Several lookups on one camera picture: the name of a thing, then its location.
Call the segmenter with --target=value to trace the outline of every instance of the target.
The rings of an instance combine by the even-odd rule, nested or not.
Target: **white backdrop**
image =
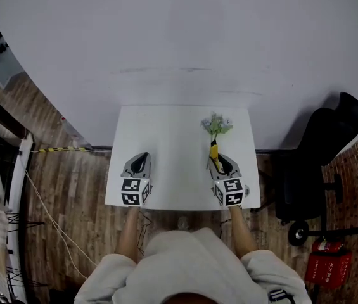
[[[192,104],[247,106],[257,148],[294,146],[299,115],[358,98],[358,0],[0,0],[0,29],[91,144],[121,105]]]

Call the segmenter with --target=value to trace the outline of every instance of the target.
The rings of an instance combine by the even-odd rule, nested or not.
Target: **white hoodie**
[[[196,293],[217,303],[270,303],[282,289],[296,304],[310,298],[298,274],[268,250],[239,260],[210,230],[158,234],[136,264],[123,255],[105,256],[75,298],[75,304],[159,304],[178,293]],[[290,303],[289,300],[277,303]]]

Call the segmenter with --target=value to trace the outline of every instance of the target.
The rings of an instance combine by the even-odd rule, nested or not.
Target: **black and white marker cube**
[[[245,190],[240,178],[231,178],[214,181],[214,194],[223,206],[242,204]]]
[[[123,177],[121,197],[124,205],[142,206],[151,193],[149,179],[135,179]]]

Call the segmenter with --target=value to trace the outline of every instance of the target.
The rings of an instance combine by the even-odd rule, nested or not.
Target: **black cable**
[[[147,217],[143,212],[139,211],[141,213],[141,215],[146,218],[148,220],[148,223],[145,223],[144,225],[142,225],[142,228],[141,228],[141,232],[139,233],[139,237],[138,237],[138,243],[136,245],[136,247],[138,248],[139,252],[143,255],[144,254],[144,251],[142,250],[142,247],[143,247],[143,239],[145,237],[145,234],[146,234],[146,230],[148,228],[149,225],[151,225],[153,222],[152,220]]]
[[[226,222],[229,222],[230,220],[232,220],[231,218],[227,219],[227,220],[224,220],[222,221],[220,224],[219,224],[219,238],[221,238],[222,236],[222,225]]]

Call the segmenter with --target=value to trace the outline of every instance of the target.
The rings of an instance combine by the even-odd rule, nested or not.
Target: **white table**
[[[108,171],[105,203],[125,206],[120,175],[134,155],[151,155],[153,189],[143,208],[154,210],[223,210],[206,170],[210,135],[201,120],[212,112],[229,117],[233,129],[218,135],[219,153],[238,163],[250,193],[243,208],[260,207],[259,177],[252,128],[246,108],[202,106],[123,106]]]

